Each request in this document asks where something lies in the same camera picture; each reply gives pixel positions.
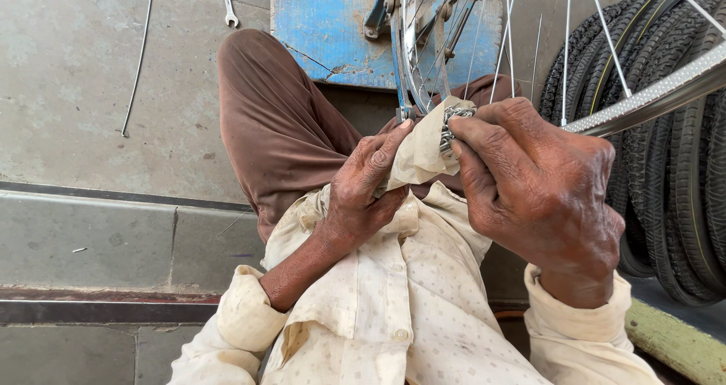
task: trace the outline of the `man's right hand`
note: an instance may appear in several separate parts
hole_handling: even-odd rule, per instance
[[[613,146],[558,129],[522,97],[454,116],[449,129],[472,228],[541,267],[563,303],[604,305],[625,227],[604,203]]]

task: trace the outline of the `shirt sleeve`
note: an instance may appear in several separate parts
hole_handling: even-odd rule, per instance
[[[254,385],[264,351],[282,330],[288,314],[270,307],[260,286],[262,273],[249,266],[234,270],[217,313],[181,348],[171,363],[169,385]]]
[[[539,267],[529,264],[524,282],[531,308],[524,314],[530,336],[531,364],[557,385],[582,383],[661,383],[633,354],[625,334],[630,284],[615,272],[613,295],[597,309],[575,309],[540,285]]]

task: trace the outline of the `wrench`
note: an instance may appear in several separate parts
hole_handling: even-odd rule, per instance
[[[234,10],[231,8],[231,0],[224,0],[224,4],[227,7],[227,16],[224,18],[226,25],[230,26],[230,22],[233,22],[234,24],[231,27],[236,28],[240,24],[240,21],[234,15]]]

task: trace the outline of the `beige rag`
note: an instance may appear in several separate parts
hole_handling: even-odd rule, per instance
[[[406,184],[421,185],[439,174],[454,175],[459,171],[454,153],[449,150],[442,155],[439,149],[447,107],[476,108],[473,102],[448,96],[429,112],[401,143],[394,166],[376,188],[374,197]]]

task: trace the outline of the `cream shirt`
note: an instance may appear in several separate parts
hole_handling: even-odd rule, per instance
[[[310,192],[288,209],[267,244],[266,269],[325,217],[329,191]],[[630,285],[617,274],[606,305],[573,309],[542,289],[530,264],[528,362],[487,304],[479,267],[491,243],[469,225],[466,201],[437,182],[423,201],[409,195],[393,222],[287,314],[269,306],[262,274],[239,266],[216,315],[172,362],[170,383],[257,383],[276,336],[264,385],[661,383],[632,353],[624,330]]]

